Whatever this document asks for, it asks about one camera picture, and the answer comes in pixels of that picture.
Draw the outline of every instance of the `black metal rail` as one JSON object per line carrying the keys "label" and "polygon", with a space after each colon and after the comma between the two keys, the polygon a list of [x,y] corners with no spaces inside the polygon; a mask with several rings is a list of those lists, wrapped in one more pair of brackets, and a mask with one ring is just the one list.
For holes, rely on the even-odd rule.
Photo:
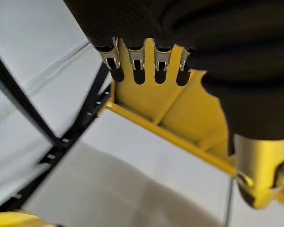
{"label": "black metal rail", "polygon": [[18,195],[21,196],[17,196],[17,198],[11,197],[2,204],[0,206],[0,212],[20,209],[43,180],[67,154],[83,132],[96,119],[99,110],[110,98],[110,86],[108,86],[102,94],[98,94],[107,75],[108,68],[102,63],[76,120],[61,138],[57,138],[0,60],[0,90],[27,119],[51,141],[53,145],[39,161],[39,163],[49,163],[51,167],[19,191]]}

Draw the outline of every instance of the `black shelf frame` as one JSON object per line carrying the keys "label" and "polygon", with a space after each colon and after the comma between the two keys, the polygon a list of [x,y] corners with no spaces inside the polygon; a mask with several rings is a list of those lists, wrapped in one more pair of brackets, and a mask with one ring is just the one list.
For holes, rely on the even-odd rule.
{"label": "black shelf frame", "polygon": [[83,132],[97,118],[98,112],[110,98],[110,85],[99,94],[108,72],[108,68],[102,63],[74,123],[62,137],[58,138],[46,124],[41,114],[35,109],[34,105],[30,102],[29,98],[25,95],[0,59],[0,90],[52,144],[49,151],[36,163],[48,163],[50,164],[50,168],[31,183],[24,186],[23,189],[18,192],[20,196],[11,197],[2,204],[0,206],[0,212],[21,209],[27,199],[54,170],[70,148],[78,141]]}

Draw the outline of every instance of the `yellow metal plate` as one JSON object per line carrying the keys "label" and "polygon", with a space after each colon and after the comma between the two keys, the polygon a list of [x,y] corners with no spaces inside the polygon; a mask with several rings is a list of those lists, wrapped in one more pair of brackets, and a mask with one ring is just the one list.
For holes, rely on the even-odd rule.
{"label": "yellow metal plate", "polygon": [[[182,48],[174,46],[165,83],[154,80],[154,45],[146,41],[146,81],[137,85],[125,45],[119,44],[125,79],[114,83],[106,107],[158,134],[208,163],[235,175],[235,160],[227,156],[227,126],[217,98],[201,86],[205,71],[193,70],[187,85],[179,87],[176,76]],[[279,196],[284,203],[284,191]]]}

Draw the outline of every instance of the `white wall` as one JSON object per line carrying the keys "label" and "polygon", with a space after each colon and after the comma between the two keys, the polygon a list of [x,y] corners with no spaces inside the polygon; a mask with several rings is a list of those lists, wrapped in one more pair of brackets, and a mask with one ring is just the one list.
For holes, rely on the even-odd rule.
{"label": "white wall", "polygon": [[[0,57],[57,135],[72,124],[101,63],[86,44],[62,0],[0,0]],[[0,91],[0,183],[49,148]]]}
{"label": "white wall", "polygon": [[0,55],[21,85],[84,41],[62,0],[0,0]]}

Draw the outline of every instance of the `white panel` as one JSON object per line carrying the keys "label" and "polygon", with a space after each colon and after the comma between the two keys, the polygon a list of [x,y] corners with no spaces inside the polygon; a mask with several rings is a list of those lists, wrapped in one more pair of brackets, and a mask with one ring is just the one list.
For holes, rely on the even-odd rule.
{"label": "white panel", "polygon": [[88,45],[31,96],[38,111],[58,135],[73,123],[100,64],[99,54]]}
{"label": "white panel", "polygon": [[70,150],[24,209],[65,226],[220,226],[185,197],[82,141]]}
{"label": "white panel", "polygon": [[224,222],[230,181],[226,173],[168,143],[157,159],[154,178]]}
{"label": "white panel", "polygon": [[241,198],[236,185],[234,187],[231,226],[284,227],[284,205],[273,201],[265,210],[254,210]]}
{"label": "white panel", "polygon": [[0,56],[21,85],[84,40],[62,0],[0,0]]}
{"label": "white panel", "polygon": [[223,222],[229,176],[125,118],[104,111],[82,140],[182,194]]}
{"label": "white panel", "polygon": [[0,123],[0,185],[44,155],[50,143],[19,112]]}
{"label": "white panel", "polygon": [[156,164],[166,142],[125,118],[105,110],[86,131],[82,140],[154,176]]}

